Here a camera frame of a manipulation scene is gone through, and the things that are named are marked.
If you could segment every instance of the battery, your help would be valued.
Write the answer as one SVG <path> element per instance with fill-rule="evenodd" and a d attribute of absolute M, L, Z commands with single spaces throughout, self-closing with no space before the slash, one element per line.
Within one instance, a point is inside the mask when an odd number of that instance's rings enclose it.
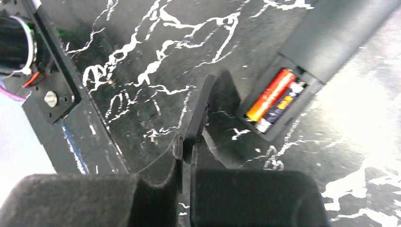
<path fill-rule="evenodd" d="M 252 121 L 258 122 L 295 79 L 296 77 L 292 71 L 282 69 L 253 106 L 246 112 L 246 116 Z"/>
<path fill-rule="evenodd" d="M 300 81 L 291 83 L 280 98 L 277 99 L 273 107 L 255 124 L 255 128 L 265 133 L 298 98 L 299 94 L 304 90 L 305 85 L 306 83 Z"/>

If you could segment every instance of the black marble surface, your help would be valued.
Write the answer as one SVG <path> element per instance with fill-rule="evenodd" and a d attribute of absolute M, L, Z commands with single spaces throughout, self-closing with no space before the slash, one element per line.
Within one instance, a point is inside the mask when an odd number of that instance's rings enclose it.
<path fill-rule="evenodd" d="M 68 149 L 49 146 L 53 164 L 81 165 L 90 174 L 141 170 L 175 133 L 185 133 L 203 81 L 213 74 L 219 78 L 203 135 L 224 165 L 313 176 L 333 226 L 399 227 L 401 11 L 274 142 L 234 118 L 240 100 L 316 2 L 42 0 L 54 25 L 66 31 L 62 46 L 94 104 L 84 99 L 64 125 L 52 129 L 64 135 L 59 147 L 71 147 L 66 128 L 77 147 L 60 161 L 57 152 Z M 94 120 L 96 114 L 102 121 Z M 102 157 L 108 164 L 101 164 Z M 185 179 L 182 226 L 189 225 Z"/>

